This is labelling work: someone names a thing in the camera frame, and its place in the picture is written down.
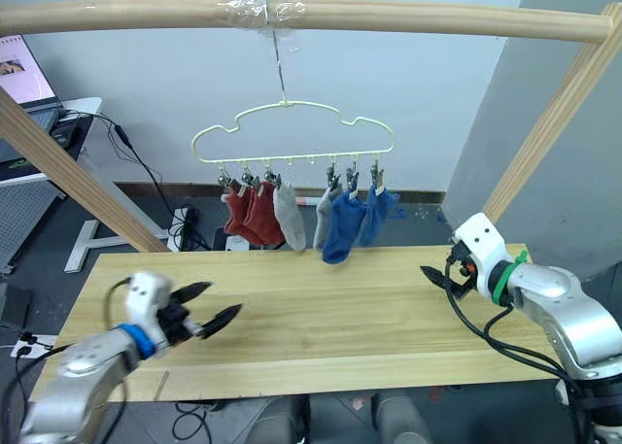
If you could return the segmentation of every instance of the green ring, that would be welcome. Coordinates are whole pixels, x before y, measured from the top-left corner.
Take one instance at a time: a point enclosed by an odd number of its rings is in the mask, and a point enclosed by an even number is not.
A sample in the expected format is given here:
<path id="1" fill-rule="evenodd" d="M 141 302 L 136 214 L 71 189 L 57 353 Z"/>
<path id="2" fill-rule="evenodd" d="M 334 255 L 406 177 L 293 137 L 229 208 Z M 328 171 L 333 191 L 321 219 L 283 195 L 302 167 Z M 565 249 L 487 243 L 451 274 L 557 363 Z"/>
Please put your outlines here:
<path id="1" fill-rule="evenodd" d="M 514 260 L 513 263 L 511 263 L 503 270 L 503 273 L 501 274 L 501 277 L 499 277 L 499 280 L 495 285 L 495 289 L 493 290 L 493 302 L 496 305 L 501 306 L 501 296 L 503 295 L 503 292 L 507 289 L 507 281 L 509 280 L 509 276 L 512 274 L 512 272 L 514 272 L 514 269 L 516 269 L 525 261 L 527 261 L 527 250 L 523 250 L 521 254 L 516 258 L 516 260 Z"/>

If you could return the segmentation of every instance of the light gray sock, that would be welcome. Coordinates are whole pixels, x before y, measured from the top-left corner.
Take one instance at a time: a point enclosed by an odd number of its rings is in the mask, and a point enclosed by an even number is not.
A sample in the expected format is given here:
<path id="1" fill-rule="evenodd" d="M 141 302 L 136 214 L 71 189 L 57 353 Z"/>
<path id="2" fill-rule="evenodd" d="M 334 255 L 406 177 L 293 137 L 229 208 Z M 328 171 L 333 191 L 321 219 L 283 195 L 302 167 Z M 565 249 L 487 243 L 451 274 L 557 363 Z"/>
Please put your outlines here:
<path id="1" fill-rule="evenodd" d="M 285 241 L 293 250 L 301 252 L 307 246 L 302 214 L 295 204 L 295 190 L 291 182 L 285 182 L 274 190 L 274 216 L 281 225 Z"/>
<path id="2" fill-rule="evenodd" d="M 313 248 L 315 248 L 318 252 L 322 250 L 324 242 L 327 239 L 328 223 L 330 222 L 330 205 L 332 204 L 332 201 L 334 201 L 334 198 L 339 196 L 341 193 L 343 193 L 341 184 L 339 184 L 334 190 L 330 190 L 330 187 L 328 187 L 322 195 L 320 203 L 315 210 L 318 215 L 318 224 L 315 227 Z"/>

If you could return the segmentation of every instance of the clear tape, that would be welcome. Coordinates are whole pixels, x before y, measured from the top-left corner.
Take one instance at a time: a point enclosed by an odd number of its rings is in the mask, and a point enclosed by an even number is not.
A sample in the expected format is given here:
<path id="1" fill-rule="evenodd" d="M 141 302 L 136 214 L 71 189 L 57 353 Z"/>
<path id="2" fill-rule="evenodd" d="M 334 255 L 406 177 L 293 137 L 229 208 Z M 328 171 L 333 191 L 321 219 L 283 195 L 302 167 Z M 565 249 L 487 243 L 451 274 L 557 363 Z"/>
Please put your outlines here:
<path id="1" fill-rule="evenodd" d="M 225 7 L 225 24 L 234 28 L 287 28 L 304 16 L 304 4 L 298 0 L 229 0 Z"/>

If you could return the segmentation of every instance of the monitor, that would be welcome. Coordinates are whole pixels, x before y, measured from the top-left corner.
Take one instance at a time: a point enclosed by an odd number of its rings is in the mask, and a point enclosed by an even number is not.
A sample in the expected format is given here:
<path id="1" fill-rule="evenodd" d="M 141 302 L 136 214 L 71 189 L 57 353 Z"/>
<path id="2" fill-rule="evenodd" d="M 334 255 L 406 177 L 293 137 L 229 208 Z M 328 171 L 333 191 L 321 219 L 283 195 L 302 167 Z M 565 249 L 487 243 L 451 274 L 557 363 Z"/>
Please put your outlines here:
<path id="1" fill-rule="evenodd" d="M 0 38 L 0 86 L 24 109 L 57 104 L 52 87 L 19 35 Z"/>

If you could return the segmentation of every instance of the wooden table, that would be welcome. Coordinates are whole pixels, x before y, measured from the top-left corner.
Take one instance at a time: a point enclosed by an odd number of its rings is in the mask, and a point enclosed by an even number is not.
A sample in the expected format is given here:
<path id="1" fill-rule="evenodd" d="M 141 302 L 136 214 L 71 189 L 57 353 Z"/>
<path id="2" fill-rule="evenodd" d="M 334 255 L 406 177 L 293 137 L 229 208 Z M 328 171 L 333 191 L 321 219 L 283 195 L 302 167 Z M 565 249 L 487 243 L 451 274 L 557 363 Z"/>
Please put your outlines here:
<path id="1" fill-rule="evenodd" d="M 518 255 L 524 245 L 510 245 Z M 445 293 L 419 269 L 442 268 L 448 247 L 355 250 L 341 265 L 315 252 L 213 252 L 103 255 L 95 264 L 58 338 L 76 342 L 103 330 L 109 286 L 135 271 L 154 271 L 176 287 L 215 285 L 187 306 L 191 318 L 210 320 L 243 303 L 216 336 L 191 339 L 162 359 L 149 359 L 128 377 L 130 400 L 182 400 L 283 393 L 370 390 L 491 383 L 547 376 L 502 357 L 461 324 Z M 118 290 L 113 318 L 124 319 Z M 483 325 L 499 308 L 477 293 L 462 302 Z M 536 324 L 520 313 L 495 328 L 497 336 L 548 355 Z M 51 359 L 35 396 L 52 377 Z"/>

